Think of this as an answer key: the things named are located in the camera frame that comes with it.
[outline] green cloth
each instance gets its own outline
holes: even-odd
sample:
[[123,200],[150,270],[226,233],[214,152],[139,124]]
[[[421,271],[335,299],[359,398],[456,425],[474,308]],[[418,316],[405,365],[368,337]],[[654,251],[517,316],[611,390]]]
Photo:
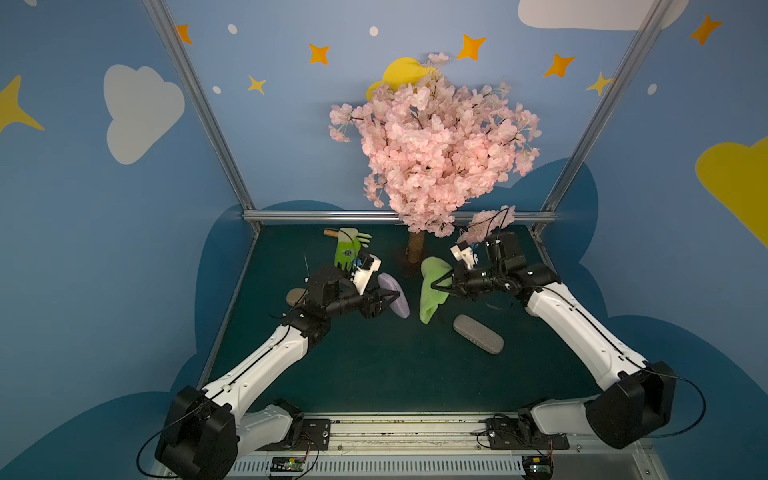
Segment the green cloth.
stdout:
[[[445,303],[448,299],[446,292],[439,292],[433,290],[432,282],[445,275],[450,271],[451,266],[448,262],[439,259],[438,257],[425,258],[422,262],[422,276],[424,276],[424,282],[422,282],[422,301],[419,308],[419,318],[422,323],[429,323],[432,315],[437,311],[437,307]],[[442,282],[438,283],[440,286],[451,286],[451,279],[446,278]]]

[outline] dark green floor mat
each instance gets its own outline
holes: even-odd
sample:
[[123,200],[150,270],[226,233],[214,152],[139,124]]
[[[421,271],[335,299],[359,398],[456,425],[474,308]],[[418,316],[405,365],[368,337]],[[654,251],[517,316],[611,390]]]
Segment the dark green floor mat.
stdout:
[[[391,311],[375,319],[349,313],[333,320],[326,338],[288,368],[255,401],[251,411],[284,398],[306,412],[514,411],[541,398],[568,399],[599,392],[578,357],[540,319],[510,296],[495,293],[478,302],[449,297],[429,325],[419,321],[421,276],[404,279],[394,260],[408,239],[403,226],[359,226],[373,235],[369,251],[381,272],[402,285],[411,316]],[[540,261],[528,230],[513,226],[529,263]],[[456,235],[427,234],[427,250],[455,263]],[[304,254],[313,272],[332,263],[336,239],[318,225],[264,227],[224,333],[211,378],[222,376],[260,346],[288,310],[288,290],[302,287]],[[481,263],[485,252],[478,252]],[[498,355],[471,344],[452,328],[460,313],[485,324],[505,341]]]

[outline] yellow star decoration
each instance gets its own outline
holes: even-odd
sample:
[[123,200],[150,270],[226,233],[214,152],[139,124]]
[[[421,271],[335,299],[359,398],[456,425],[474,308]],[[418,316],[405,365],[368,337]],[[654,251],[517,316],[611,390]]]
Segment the yellow star decoration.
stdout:
[[600,78],[598,81],[594,83],[591,87],[589,87],[587,90],[597,90],[598,91],[598,97],[603,94],[603,88],[605,88],[605,85],[611,83],[613,81],[613,78],[605,79],[603,78],[603,72],[600,72]]
[[38,130],[45,130],[38,122],[26,114],[18,106],[18,89],[22,85],[21,75],[11,80],[3,91],[0,91],[0,132],[10,124],[19,123]]
[[253,79],[253,77],[251,77],[250,75],[248,75],[248,78],[250,78],[250,88],[248,88],[248,91],[251,91],[251,90],[258,90],[258,91],[260,91],[260,92],[261,92],[261,94],[262,94],[262,95],[264,95],[264,90],[262,90],[262,89],[261,89],[261,86],[264,84],[264,82],[265,82],[266,80],[262,80],[262,81],[255,81],[255,80]]

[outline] white cloud decoration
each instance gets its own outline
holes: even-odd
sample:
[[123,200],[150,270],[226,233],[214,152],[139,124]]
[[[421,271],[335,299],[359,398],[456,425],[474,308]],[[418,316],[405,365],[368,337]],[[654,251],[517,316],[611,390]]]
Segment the white cloud decoration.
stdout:
[[[518,17],[529,27],[638,30],[654,0],[520,0]],[[672,0],[662,28],[680,17],[688,0]]]
[[112,116],[107,146],[115,160],[130,165],[181,118],[184,94],[152,68],[112,65],[104,75],[104,100]]

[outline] mounting plate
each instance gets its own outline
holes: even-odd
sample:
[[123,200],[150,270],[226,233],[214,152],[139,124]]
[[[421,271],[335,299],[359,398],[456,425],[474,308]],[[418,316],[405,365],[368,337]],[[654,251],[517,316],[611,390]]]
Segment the mounting plate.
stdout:
[[[314,442],[312,450],[325,452],[328,449],[328,440],[331,435],[330,419],[304,419],[301,431],[310,435],[310,438]],[[290,447],[284,447],[277,443],[270,443],[259,450],[267,450],[271,452],[301,451],[306,450],[307,443],[309,443],[307,440],[299,438],[299,442]]]
[[[525,440],[525,437],[519,432],[515,420],[497,417],[485,420],[485,427],[488,429],[488,444],[491,449],[549,450],[548,439],[541,439],[537,442],[534,437],[532,441]],[[552,448],[554,450],[568,450],[570,447],[568,439],[564,435],[552,439]]]

